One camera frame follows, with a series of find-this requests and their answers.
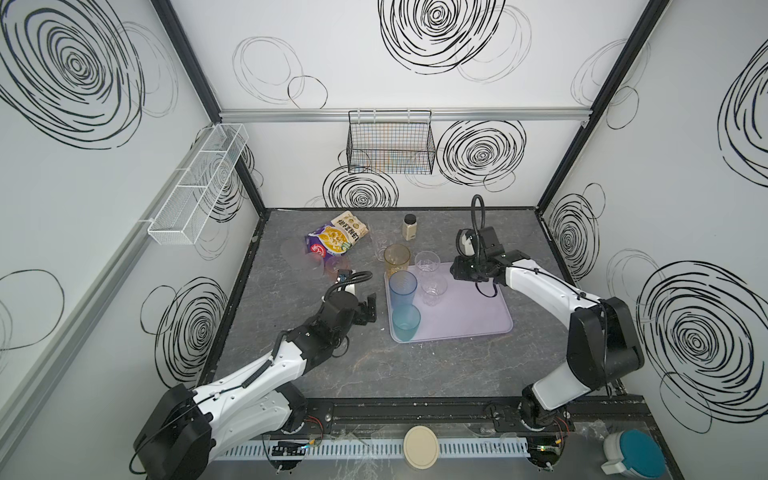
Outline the blue drinking glass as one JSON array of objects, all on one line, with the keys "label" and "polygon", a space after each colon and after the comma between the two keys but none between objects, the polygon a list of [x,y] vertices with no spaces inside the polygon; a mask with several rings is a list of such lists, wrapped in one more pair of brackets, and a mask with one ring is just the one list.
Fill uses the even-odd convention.
[{"label": "blue drinking glass", "polygon": [[411,305],[418,288],[416,276],[408,270],[393,273],[388,279],[390,305],[397,308]]}]

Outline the teal drinking glass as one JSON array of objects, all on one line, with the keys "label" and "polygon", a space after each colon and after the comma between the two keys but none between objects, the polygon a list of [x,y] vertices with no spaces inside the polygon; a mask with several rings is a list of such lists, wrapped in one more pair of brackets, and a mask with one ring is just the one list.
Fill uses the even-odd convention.
[{"label": "teal drinking glass", "polygon": [[418,331],[421,323],[421,313],[412,304],[399,305],[394,309],[391,321],[395,340],[398,342],[409,342]]}]

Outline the yellow drinking glass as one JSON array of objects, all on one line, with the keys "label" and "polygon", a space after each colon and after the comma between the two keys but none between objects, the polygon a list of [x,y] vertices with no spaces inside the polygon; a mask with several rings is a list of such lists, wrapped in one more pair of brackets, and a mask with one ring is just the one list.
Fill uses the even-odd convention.
[{"label": "yellow drinking glass", "polygon": [[386,263],[387,276],[391,277],[399,271],[408,269],[411,251],[404,244],[392,244],[385,249],[383,257]]}]

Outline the lilac plastic tray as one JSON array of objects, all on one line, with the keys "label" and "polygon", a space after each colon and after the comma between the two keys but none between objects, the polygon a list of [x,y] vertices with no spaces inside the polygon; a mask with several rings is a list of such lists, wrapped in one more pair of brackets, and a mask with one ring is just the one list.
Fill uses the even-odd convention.
[{"label": "lilac plastic tray", "polygon": [[473,282],[455,280],[450,262],[441,263],[435,277],[447,281],[447,290],[436,305],[424,302],[423,289],[418,286],[413,306],[419,310],[420,322],[412,329],[396,326],[392,320],[392,293],[389,280],[384,278],[389,330],[400,344],[430,342],[457,338],[506,334],[513,329],[513,319],[502,293],[493,298],[485,296],[492,288],[485,285],[478,291]]}]

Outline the clear ribbed glass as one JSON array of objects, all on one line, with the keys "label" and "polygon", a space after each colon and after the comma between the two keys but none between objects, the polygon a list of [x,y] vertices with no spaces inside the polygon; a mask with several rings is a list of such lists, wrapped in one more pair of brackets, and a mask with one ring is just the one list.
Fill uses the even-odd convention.
[{"label": "clear ribbed glass", "polygon": [[380,230],[374,230],[369,233],[369,236],[373,246],[374,257],[378,261],[383,262],[385,250],[389,246],[387,235]]}]

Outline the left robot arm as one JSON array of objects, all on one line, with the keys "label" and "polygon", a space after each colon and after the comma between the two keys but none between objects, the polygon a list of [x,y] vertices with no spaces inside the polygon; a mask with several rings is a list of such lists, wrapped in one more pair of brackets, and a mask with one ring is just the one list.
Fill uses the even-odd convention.
[{"label": "left robot arm", "polygon": [[231,448],[276,430],[299,430],[306,399],[294,382],[332,358],[355,325],[377,319],[377,297],[333,286],[317,312],[282,331],[272,350],[196,388],[178,384],[160,398],[133,442],[131,465],[147,479],[197,479]]}]

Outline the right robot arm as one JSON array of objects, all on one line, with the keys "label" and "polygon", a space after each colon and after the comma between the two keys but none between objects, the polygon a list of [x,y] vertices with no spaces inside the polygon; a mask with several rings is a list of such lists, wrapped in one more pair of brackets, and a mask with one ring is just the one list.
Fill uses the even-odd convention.
[{"label": "right robot arm", "polygon": [[542,268],[526,254],[505,251],[491,227],[461,229],[455,239],[454,279],[490,282],[521,293],[568,329],[565,360],[523,389],[521,422],[542,431],[570,402],[641,369],[645,357],[627,304],[587,293]]}]

